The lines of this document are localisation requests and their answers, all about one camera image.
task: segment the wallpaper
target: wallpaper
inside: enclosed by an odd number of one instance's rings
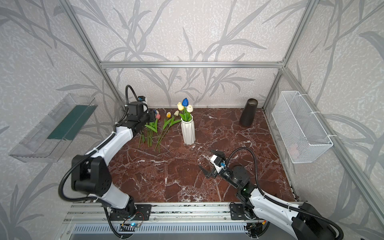
[[[344,171],[339,159],[329,149],[312,163],[293,164],[272,117],[281,91],[292,91],[283,76],[265,112],[271,133],[281,150],[280,159],[301,201],[308,201],[319,213],[336,222],[344,239],[384,239],[384,229]]]
[[[71,159],[112,131],[112,93],[56,1],[0,1],[0,238],[53,239],[68,210],[57,186]],[[8,156],[68,93],[98,105],[57,163]],[[79,195],[70,191],[69,196]]]
[[[274,68],[115,68],[108,69],[124,96],[127,84],[150,107],[176,107],[185,97],[194,107],[240,107],[249,98],[261,108],[277,74]]]
[[[307,0],[70,2],[102,61],[281,61],[307,4]]]
[[[319,5],[288,64],[382,197],[383,22],[383,0]]]

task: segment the green mat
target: green mat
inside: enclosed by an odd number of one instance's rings
[[[48,139],[73,140],[97,106],[76,105],[51,132]]]

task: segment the white vase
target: white vase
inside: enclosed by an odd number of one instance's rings
[[[193,121],[193,116],[191,115],[191,121],[185,122],[181,119],[181,131],[183,133],[184,143],[191,145],[195,142],[195,122]]]

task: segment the black vase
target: black vase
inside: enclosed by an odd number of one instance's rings
[[[257,104],[258,102],[256,99],[253,99],[253,98],[248,99],[244,107],[243,113],[241,114],[241,117],[240,117],[241,125],[245,127],[249,127],[252,125],[253,120],[255,119]]]

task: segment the white mesh basket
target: white mesh basket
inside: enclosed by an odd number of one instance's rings
[[[333,146],[298,91],[282,91],[272,116],[293,163],[313,162]]]

